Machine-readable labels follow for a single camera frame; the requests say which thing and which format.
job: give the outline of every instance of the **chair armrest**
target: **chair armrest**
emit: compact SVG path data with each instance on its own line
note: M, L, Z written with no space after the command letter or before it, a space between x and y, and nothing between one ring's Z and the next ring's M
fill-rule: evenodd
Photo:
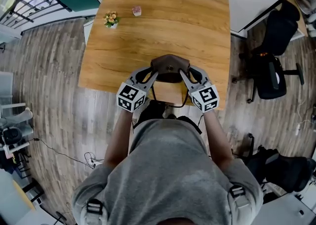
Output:
M297 69L298 77L300 78L301 85L303 85L305 81L304 81L303 71L299 63L296 63L296 69Z
M276 75L276 69L273 64L273 62L269 62L269 76L272 83L272 87L275 90L278 90L278 83L277 83L277 75Z

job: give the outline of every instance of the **power strip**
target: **power strip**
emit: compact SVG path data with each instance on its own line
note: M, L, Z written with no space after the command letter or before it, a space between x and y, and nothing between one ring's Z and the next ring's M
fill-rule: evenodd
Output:
M95 168L97 165L102 164L101 162L95 161L94 159L90 158L88 160L88 165L91 167Z

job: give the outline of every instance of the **yellow flowers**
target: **yellow flowers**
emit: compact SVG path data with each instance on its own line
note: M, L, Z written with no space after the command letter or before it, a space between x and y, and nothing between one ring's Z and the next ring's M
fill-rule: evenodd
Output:
M104 16L104 25L112 26L113 24L118 23L118 13L116 11L108 11Z

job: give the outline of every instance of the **black office chair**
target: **black office chair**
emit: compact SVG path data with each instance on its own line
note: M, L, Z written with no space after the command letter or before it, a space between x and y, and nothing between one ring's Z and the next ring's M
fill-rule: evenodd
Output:
M249 134L249 137L251 137L251 150L254 146L254 137L252 134ZM316 169L316 162L311 158L285 157L276 149L265 149L263 146L258 148L256 154L249 152L247 157L241 159L259 184L265 179L289 193L302 191Z
M254 86L252 98L247 103L254 101L258 90L261 99L274 99L286 94L284 75L298 75L301 85L304 84L303 72L300 64L296 63L296 70L283 70L276 55L282 55L291 38L297 31L297 21L300 14L297 8L287 1L283 1L280 11L270 12L266 33L262 44L251 51L252 57L245 53L239 55L246 62L246 76L233 78L236 84L240 80L253 79Z

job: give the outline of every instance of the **potted plant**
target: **potted plant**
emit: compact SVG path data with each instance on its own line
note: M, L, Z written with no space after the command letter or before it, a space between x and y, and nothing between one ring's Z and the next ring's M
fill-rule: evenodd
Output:
M115 29L118 26L119 17L116 11L108 11L104 16L104 25L108 28Z

